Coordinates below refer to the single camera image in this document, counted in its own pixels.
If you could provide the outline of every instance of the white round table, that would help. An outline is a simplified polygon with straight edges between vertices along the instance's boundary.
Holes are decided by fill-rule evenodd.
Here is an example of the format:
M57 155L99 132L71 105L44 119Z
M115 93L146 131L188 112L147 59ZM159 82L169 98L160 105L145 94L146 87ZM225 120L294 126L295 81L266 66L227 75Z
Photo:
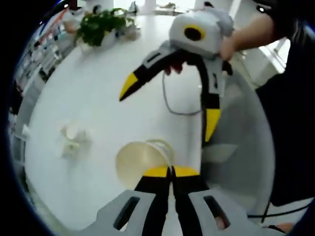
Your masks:
M83 54L75 48L48 80L34 109L26 145L26 174L49 210L71 230L96 220L97 211L125 189L115 170L119 149L132 141L164 139L178 165L200 170L201 115L169 113L160 73L124 102L125 79L142 59L168 38L171 16L138 17L141 37L113 48ZM170 106L177 112L200 109L200 81L194 67L166 80ZM63 158L63 124L76 121L89 130L91 147Z

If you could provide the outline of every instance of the black dot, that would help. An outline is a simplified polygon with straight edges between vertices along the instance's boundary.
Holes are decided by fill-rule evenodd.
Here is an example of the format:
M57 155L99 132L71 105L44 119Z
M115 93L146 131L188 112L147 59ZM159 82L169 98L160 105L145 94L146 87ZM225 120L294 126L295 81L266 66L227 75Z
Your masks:
M184 30L184 34L186 38L192 40L192 41L199 41L201 40L201 32L194 28L186 28Z

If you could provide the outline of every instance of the cable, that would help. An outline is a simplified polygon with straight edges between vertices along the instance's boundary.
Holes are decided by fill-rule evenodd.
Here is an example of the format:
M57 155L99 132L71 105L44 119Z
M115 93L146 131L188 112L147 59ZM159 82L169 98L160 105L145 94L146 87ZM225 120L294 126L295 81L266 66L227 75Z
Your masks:
M200 112L202 112L202 110L199 110L199 111L191 112L191 113L181 113L181 112L175 112L169 107L169 104L167 101L167 96L166 96L166 88L165 88L165 72L163 72L163 76L162 76L162 88L163 88L164 101L165 101L166 107L170 113L172 113L174 115L178 115L178 116L190 116L190 117L192 117L192 116L195 116L196 114L199 114Z
M281 215L289 215L289 214L304 210L304 209L308 208L309 206L310 206L310 204L307 204L306 206L303 206L301 208L297 208L295 210L290 210L290 211L286 211L286 212L282 212L282 213L270 214L270 215L248 215L247 217L248 218L262 218L262 217L268 218L268 217L276 217L276 216L281 216Z

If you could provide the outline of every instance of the paper cup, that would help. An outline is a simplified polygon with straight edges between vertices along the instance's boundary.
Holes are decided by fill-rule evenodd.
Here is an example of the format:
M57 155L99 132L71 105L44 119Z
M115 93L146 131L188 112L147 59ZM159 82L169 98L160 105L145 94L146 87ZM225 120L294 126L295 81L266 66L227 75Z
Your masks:
M174 151L163 140L131 142L124 146L116 156L118 179L130 190L134 190L144 172L151 168L171 166Z

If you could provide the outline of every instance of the green leaves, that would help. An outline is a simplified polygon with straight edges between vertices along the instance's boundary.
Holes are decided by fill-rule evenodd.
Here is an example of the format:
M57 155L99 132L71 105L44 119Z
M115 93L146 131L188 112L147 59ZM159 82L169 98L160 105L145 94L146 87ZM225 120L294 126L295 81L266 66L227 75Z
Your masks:
M99 47L102 44L105 32L111 32L114 29L121 29L127 22L134 20L126 17L126 10L114 8L104 10L100 14L86 15L80 24L80 28L75 36L75 42L82 38L83 42L92 47Z

